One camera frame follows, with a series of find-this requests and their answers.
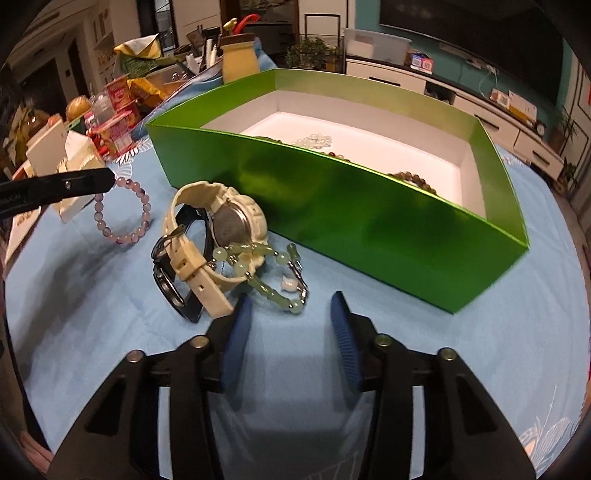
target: drawer handle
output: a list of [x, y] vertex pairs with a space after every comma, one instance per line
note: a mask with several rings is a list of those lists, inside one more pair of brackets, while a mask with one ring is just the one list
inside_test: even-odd
[[542, 163], [545, 163], [548, 166], [550, 165], [550, 162], [548, 160], [546, 160], [544, 157], [542, 157], [542, 155], [534, 152], [533, 150], [531, 152], [534, 154], [534, 157], [537, 158], [538, 160], [540, 160]]
[[475, 116], [475, 117], [476, 117], [478, 120], [480, 120], [480, 121], [481, 121], [483, 124], [487, 124], [487, 125], [489, 125], [490, 127], [494, 128], [495, 130], [500, 130], [500, 129], [501, 129], [501, 127], [498, 127], [498, 126], [496, 126], [496, 125], [495, 125], [495, 124], [493, 124], [493, 123], [490, 123], [488, 120], [485, 120], [485, 119], [484, 119], [484, 118], [482, 118], [481, 116], [478, 116], [478, 115], [476, 115], [476, 114], [474, 114], [474, 116]]
[[394, 85], [395, 87], [400, 87], [399, 83], [389, 82], [387, 80], [382, 80], [376, 77], [369, 77], [369, 80], [377, 80], [378, 82], [387, 83], [388, 85]]

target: floral pattern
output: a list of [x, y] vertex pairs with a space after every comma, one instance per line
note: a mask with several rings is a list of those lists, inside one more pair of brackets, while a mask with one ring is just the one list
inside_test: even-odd
[[523, 445], [525, 452], [530, 457], [530, 461], [535, 468], [535, 473], [540, 476], [544, 470], [555, 460], [558, 456], [557, 445], [564, 437], [571, 421], [568, 417], [562, 417], [553, 425], [548, 425], [548, 419], [554, 405], [554, 398], [556, 396], [556, 385], [554, 386], [554, 394], [552, 401], [548, 408], [548, 414], [544, 420], [544, 424], [540, 421], [538, 416], [535, 417], [534, 426], [523, 432], [519, 441]]

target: door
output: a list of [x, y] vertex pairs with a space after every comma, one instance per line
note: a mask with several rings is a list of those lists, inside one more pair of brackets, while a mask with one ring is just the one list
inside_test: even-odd
[[53, 115], [65, 116], [66, 96], [61, 86], [55, 59], [48, 61], [21, 82], [25, 98], [31, 98], [35, 108]]
[[76, 83], [78, 95], [88, 95], [88, 87], [86, 86], [86, 78], [84, 77], [84, 70], [82, 70], [82, 62], [80, 61], [80, 52], [78, 51], [78, 43], [76, 39], [68, 48], [68, 58], [70, 59], [70, 66], [72, 67], [72, 75]]

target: white watch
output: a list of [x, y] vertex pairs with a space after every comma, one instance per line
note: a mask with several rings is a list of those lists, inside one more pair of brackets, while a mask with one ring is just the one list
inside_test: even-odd
[[[244, 242], [267, 244], [265, 215], [253, 199], [240, 195], [236, 189], [221, 183], [198, 181], [185, 185], [177, 192], [164, 218], [163, 236], [152, 252], [154, 261], [166, 254], [175, 275], [189, 285], [191, 292], [212, 318], [229, 315], [233, 306], [224, 293], [246, 281], [246, 274], [230, 278], [214, 271], [197, 246], [185, 235], [186, 226], [177, 224], [175, 209], [182, 204], [207, 210], [213, 219], [213, 236], [220, 247]], [[253, 253], [241, 253], [238, 258], [247, 265], [250, 275], [254, 275], [265, 261], [264, 256]], [[159, 282], [156, 266], [154, 278]], [[171, 279], [164, 280], [172, 285]]]

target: amethyst bracelet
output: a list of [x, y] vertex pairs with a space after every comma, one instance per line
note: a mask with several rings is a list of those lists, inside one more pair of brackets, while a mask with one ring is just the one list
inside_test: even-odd
[[152, 206], [150, 205], [150, 197], [146, 195], [145, 190], [139, 185], [138, 182], [133, 181], [131, 179], [125, 180], [123, 177], [119, 177], [115, 184], [118, 187], [125, 187], [126, 189], [132, 190], [135, 192], [137, 197], [142, 202], [142, 223], [140, 224], [139, 228], [133, 233], [126, 233], [124, 235], [117, 235], [113, 233], [107, 224], [103, 220], [103, 209], [105, 206], [103, 205], [103, 199], [105, 198], [102, 193], [97, 193], [95, 195], [95, 220], [96, 220], [96, 227], [103, 232], [103, 236], [107, 240], [114, 241], [117, 245], [133, 245], [139, 242], [139, 239], [142, 238], [146, 234], [146, 230], [150, 228], [150, 210]]

